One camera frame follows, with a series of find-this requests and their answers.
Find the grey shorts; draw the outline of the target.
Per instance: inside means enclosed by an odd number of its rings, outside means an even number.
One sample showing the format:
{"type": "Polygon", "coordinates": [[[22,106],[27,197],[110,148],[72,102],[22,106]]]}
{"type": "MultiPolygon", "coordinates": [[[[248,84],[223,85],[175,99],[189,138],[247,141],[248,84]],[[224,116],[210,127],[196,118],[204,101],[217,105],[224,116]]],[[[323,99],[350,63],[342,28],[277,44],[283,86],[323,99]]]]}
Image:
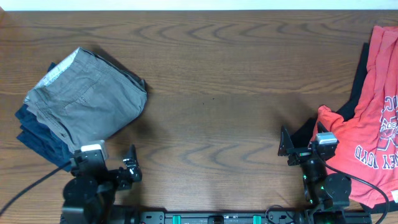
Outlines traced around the grey shorts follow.
{"type": "Polygon", "coordinates": [[[47,72],[24,102],[71,152],[105,140],[146,105],[144,80],[81,47],[47,72]]]}

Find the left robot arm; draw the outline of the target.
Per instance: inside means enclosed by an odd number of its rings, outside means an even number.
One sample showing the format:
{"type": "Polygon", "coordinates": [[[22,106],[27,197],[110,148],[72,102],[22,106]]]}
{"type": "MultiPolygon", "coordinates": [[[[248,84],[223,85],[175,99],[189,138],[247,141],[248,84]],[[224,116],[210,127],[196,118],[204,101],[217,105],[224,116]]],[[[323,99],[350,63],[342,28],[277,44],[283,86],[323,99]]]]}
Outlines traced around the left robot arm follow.
{"type": "Polygon", "coordinates": [[[123,159],[125,167],[109,170],[104,141],[82,146],[70,159],[71,174],[63,190],[61,223],[138,224],[139,212],[132,207],[115,205],[116,192],[130,190],[142,180],[136,148],[131,146],[123,159]]]}

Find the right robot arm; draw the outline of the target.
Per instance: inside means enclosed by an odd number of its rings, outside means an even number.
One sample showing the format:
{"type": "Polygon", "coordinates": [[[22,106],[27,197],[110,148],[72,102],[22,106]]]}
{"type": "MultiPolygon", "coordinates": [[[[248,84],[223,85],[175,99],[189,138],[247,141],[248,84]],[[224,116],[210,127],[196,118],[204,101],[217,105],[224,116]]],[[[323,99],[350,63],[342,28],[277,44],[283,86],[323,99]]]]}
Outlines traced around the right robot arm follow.
{"type": "Polygon", "coordinates": [[[285,127],[280,130],[277,155],[287,156],[289,166],[300,166],[304,196],[311,208],[297,212],[293,223],[347,223],[344,208],[349,205],[351,179],[344,174],[326,170],[326,161],[335,156],[339,141],[332,132],[318,123],[318,133],[307,147],[294,147],[285,127]]]}

